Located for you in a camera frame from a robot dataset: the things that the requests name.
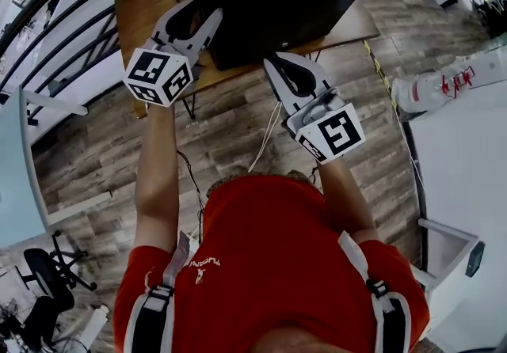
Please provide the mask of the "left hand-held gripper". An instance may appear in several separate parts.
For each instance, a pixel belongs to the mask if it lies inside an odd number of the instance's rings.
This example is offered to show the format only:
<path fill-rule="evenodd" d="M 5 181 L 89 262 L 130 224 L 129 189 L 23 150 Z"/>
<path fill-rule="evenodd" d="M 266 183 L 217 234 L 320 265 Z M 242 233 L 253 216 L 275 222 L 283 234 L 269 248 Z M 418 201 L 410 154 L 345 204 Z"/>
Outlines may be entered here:
<path fill-rule="evenodd" d="M 223 9 L 215 9 L 192 36 L 197 10 L 198 0 L 179 2 L 158 19 L 151 38 L 135 49 L 124 84 L 136 99 L 168 108 L 194 82 L 193 67 L 223 19 Z"/>

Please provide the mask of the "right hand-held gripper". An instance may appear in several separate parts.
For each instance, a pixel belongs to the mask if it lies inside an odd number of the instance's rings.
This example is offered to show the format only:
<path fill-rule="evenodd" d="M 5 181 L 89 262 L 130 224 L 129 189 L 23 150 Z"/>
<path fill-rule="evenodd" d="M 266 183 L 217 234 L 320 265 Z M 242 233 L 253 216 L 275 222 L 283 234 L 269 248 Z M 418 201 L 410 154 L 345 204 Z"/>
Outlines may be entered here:
<path fill-rule="evenodd" d="M 276 98 L 290 115 L 284 126 L 318 163 L 333 161 L 365 141 L 355 108 L 339 97 L 337 89 L 329 89 L 328 75 L 318 63 L 276 52 L 263 60 L 263 67 Z"/>

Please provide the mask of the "person's left forearm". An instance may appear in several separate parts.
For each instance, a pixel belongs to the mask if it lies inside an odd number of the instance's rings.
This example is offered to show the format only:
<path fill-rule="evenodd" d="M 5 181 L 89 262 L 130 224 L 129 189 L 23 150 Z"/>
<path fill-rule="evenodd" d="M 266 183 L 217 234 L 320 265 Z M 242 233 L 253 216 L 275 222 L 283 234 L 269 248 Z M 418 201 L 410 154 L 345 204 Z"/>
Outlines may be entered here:
<path fill-rule="evenodd" d="M 174 110 L 153 105 L 139 155 L 135 183 L 134 246 L 172 253 L 177 247 L 179 172 Z"/>

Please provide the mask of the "person's right forearm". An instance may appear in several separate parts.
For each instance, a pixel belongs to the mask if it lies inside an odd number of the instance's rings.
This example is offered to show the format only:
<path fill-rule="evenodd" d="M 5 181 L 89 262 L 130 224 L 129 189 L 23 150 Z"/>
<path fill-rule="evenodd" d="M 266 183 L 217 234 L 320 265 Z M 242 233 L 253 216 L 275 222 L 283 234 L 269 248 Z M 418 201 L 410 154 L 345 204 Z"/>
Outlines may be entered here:
<path fill-rule="evenodd" d="M 318 164 L 322 194 L 334 225 L 357 243 L 378 241 L 372 213 L 343 158 Z"/>

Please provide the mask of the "grey plastic bin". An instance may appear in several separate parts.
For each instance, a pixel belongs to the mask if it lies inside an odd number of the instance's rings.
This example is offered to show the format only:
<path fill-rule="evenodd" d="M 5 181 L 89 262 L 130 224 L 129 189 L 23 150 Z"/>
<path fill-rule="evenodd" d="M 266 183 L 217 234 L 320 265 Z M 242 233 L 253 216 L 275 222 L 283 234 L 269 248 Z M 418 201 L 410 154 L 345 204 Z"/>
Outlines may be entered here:
<path fill-rule="evenodd" d="M 427 230 L 427 269 L 412 266 L 416 280 L 433 291 L 446 280 L 466 275 L 469 257 L 479 237 L 450 226 L 420 218 L 417 224 Z"/>

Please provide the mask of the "wooden table with hairpin legs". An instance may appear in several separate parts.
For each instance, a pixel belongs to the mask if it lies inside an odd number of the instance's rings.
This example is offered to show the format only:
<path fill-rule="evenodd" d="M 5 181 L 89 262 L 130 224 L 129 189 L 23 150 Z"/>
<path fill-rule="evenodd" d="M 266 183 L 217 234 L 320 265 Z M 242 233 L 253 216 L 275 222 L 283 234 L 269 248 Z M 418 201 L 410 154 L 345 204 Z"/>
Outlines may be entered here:
<path fill-rule="evenodd" d="M 176 6 L 177 0 L 116 0 L 116 24 L 120 50 L 127 66 L 134 50 L 144 45 L 158 19 Z M 380 35 L 372 15 L 359 3 L 354 2 L 327 36 L 292 49 L 293 53 L 306 55 L 342 44 L 376 38 Z M 216 68 L 209 52 L 200 55 L 204 70 L 196 81 L 194 93 L 237 78 L 258 69 L 260 64 L 250 64 L 229 70 Z"/>

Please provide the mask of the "yellow black striped tape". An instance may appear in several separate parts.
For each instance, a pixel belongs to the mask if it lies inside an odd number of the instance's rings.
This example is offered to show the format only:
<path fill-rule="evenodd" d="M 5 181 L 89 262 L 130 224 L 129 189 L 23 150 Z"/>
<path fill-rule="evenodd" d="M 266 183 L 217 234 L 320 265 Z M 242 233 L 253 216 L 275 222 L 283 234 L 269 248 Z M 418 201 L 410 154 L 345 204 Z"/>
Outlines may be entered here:
<path fill-rule="evenodd" d="M 387 95 L 389 96 L 392 108 L 394 109 L 395 113 L 398 113 L 398 103 L 393 98 L 391 84 L 390 84 L 387 76 L 385 75 L 383 68 L 381 67 L 378 59 L 376 58 L 375 54 L 373 53 L 372 49 L 370 48 L 370 46 L 366 40 L 363 40 L 363 45 L 364 45 L 366 52 L 368 53 L 368 55 L 372 59 L 376 74 L 381 79 L 381 81 L 387 91 Z"/>

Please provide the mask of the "clear plastic bag red print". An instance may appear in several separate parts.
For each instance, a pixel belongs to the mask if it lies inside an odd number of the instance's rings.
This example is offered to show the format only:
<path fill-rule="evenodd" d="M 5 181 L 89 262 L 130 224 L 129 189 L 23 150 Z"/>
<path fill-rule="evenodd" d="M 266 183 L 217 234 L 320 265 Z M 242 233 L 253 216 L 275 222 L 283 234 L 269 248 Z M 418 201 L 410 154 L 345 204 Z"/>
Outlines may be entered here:
<path fill-rule="evenodd" d="M 430 112 L 464 94 L 473 86 L 474 69 L 447 66 L 440 70 L 397 78 L 392 97 L 406 113 Z"/>

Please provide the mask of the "person's red shirt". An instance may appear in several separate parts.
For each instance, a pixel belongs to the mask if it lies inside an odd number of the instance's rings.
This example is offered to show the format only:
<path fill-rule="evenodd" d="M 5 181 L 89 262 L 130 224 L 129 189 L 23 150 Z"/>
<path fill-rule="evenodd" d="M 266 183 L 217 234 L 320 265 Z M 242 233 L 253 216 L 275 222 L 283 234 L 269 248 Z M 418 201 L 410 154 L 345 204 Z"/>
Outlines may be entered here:
<path fill-rule="evenodd" d="M 215 190 L 193 255 L 134 246 L 113 318 L 117 353 L 408 353 L 428 323 L 408 260 L 282 176 Z"/>

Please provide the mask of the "white cardboard box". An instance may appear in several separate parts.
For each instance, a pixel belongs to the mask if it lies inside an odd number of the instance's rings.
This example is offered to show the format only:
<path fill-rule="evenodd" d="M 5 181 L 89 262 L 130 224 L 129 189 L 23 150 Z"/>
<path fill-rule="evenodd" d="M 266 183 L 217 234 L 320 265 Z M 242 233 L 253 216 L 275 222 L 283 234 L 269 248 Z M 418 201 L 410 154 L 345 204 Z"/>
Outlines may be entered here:
<path fill-rule="evenodd" d="M 468 74 L 472 88 L 507 81 L 507 46 L 457 57 L 455 64 Z"/>

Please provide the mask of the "white desk glass top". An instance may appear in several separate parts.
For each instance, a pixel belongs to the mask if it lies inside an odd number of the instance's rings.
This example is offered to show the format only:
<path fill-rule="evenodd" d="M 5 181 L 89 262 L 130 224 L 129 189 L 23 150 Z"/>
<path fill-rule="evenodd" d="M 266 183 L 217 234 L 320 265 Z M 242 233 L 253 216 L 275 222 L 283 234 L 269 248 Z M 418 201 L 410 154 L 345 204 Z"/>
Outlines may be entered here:
<path fill-rule="evenodd" d="M 27 104 L 84 116 L 87 108 L 16 88 L 0 109 L 0 249 L 46 233 L 49 226 L 112 198 L 103 192 L 52 214 L 47 211 L 29 141 Z"/>

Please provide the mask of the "dark grey device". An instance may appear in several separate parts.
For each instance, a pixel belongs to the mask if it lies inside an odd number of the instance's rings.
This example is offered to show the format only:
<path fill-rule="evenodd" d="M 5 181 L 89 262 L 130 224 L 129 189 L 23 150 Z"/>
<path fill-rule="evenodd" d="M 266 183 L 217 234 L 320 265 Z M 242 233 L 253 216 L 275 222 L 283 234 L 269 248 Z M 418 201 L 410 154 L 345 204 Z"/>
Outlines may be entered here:
<path fill-rule="evenodd" d="M 467 277 L 473 278 L 475 273 L 479 270 L 485 246 L 486 245 L 483 241 L 479 241 L 471 250 L 468 257 L 467 269 L 465 271 L 465 275 Z"/>

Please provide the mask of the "black office chair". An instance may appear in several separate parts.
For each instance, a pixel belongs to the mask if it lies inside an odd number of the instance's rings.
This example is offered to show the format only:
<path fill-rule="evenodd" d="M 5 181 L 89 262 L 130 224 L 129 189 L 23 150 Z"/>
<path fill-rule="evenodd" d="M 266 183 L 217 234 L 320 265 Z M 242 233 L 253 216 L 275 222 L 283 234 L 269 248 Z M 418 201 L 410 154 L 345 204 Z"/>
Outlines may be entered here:
<path fill-rule="evenodd" d="M 38 352 L 42 343 L 52 344 L 53 332 L 58 316 L 74 307 L 74 298 L 39 297 L 27 316 L 21 338 L 32 351 Z"/>
<path fill-rule="evenodd" d="M 97 284 L 95 282 L 87 283 L 71 270 L 89 253 L 87 250 L 81 249 L 74 252 L 63 251 L 58 242 L 61 235 L 62 232 L 59 230 L 51 235 L 54 249 L 50 252 L 38 248 L 26 249 L 23 255 L 31 274 L 22 275 L 20 271 L 17 273 L 27 289 L 30 282 L 37 282 L 47 296 L 72 308 L 74 306 L 72 289 L 80 284 L 89 291 L 95 291 Z"/>

